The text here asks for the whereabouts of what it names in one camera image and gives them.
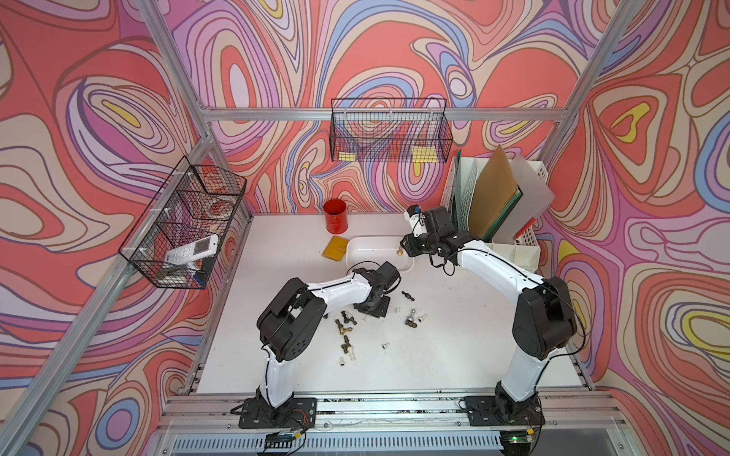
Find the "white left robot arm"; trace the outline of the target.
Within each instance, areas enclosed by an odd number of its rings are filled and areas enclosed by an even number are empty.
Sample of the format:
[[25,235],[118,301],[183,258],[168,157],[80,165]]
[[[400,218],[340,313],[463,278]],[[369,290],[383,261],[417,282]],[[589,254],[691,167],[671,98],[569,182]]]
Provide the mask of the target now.
[[386,317],[399,283],[399,271],[387,261],[323,283],[289,279],[257,321],[266,353],[258,396],[267,406],[281,408],[294,395],[294,360],[310,345],[323,317],[348,306],[369,317]]

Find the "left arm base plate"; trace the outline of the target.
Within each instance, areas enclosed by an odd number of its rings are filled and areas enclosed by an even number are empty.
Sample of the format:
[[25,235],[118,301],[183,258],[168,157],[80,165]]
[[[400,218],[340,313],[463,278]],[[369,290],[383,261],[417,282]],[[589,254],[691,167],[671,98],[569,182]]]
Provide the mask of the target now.
[[246,399],[230,412],[239,417],[240,429],[311,429],[317,419],[317,399],[292,397],[273,408],[262,397]]

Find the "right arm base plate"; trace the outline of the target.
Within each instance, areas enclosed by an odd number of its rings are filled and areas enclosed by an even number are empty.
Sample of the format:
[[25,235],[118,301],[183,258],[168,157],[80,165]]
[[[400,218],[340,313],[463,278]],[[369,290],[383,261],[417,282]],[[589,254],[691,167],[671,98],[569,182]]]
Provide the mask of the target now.
[[546,423],[538,394],[523,402],[509,395],[467,396],[461,401],[472,427],[542,427]]

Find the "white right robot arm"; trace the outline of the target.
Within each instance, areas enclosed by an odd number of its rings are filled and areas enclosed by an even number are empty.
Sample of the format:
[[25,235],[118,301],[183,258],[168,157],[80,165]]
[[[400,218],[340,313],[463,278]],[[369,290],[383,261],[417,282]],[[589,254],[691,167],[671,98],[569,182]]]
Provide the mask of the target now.
[[545,279],[528,272],[468,231],[459,231],[449,211],[439,206],[422,210],[415,204],[404,217],[411,233],[400,246],[411,257],[442,258],[440,268],[460,267],[498,290],[514,305],[511,334],[516,350],[505,376],[494,390],[494,412],[503,423],[537,404],[537,386],[549,362],[578,330],[570,292],[558,277]]

